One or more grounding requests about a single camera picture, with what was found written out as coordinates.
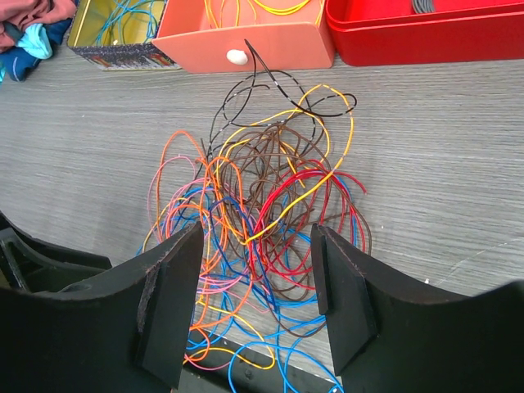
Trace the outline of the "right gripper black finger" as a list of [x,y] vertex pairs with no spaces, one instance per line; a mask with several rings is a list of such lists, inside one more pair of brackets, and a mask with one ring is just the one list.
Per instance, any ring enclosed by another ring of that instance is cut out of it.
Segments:
[[311,258],[345,391],[522,391],[522,281],[463,296],[411,278],[317,224]]

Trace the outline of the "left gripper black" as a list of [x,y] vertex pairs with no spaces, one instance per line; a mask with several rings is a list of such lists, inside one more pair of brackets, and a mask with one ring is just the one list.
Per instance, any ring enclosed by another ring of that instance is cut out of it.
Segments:
[[193,224],[119,265],[1,215],[1,389],[178,387],[203,252]]

